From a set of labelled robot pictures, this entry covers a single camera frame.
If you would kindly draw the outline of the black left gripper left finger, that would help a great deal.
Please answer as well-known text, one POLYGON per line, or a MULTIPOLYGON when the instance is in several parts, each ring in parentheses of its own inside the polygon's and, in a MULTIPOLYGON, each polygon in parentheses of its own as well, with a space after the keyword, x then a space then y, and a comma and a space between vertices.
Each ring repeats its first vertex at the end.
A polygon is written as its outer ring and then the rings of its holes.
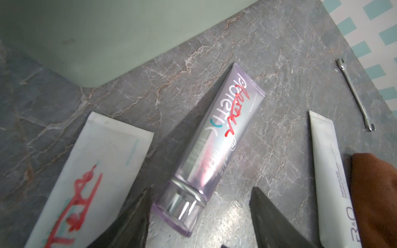
POLYGON ((89 247, 146 247, 151 206, 151 189, 147 188, 89 247))

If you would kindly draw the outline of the white R&O purple cap tube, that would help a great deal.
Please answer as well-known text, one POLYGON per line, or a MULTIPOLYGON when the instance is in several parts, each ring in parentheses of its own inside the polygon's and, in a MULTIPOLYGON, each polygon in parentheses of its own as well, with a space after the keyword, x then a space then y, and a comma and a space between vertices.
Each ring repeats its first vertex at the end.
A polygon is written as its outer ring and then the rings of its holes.
POLYGON ((325 248, 360 248, 361 238, 334 123, 314 111, 309 115, 320 242, 325 248))

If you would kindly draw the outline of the brown cloth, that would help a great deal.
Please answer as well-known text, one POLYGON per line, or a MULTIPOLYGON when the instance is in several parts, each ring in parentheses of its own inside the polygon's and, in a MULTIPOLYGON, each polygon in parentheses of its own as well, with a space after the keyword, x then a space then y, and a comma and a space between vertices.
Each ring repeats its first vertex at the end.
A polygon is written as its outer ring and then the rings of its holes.
POLYGON ((397 169, 373 154, 353 154, 350 193, 362 246, 395 248, 397 169))

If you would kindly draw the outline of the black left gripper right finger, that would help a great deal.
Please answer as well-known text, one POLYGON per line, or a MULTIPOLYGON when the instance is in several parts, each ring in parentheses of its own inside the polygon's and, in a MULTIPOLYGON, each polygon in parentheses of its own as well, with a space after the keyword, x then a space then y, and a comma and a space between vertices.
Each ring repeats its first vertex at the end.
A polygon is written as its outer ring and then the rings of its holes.
POLYGON ((259 248, 314 248, 258 188, 253 187, 249 202, 259 248))

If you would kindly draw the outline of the silver purple Protetix toothpaste tube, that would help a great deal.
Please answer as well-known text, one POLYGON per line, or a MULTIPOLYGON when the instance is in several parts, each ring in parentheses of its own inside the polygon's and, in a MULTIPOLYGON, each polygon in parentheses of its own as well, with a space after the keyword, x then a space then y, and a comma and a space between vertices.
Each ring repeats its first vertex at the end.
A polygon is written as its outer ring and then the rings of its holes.
POLYGON ((265 92, 234 63, 153 210, 190 237, 265 92))

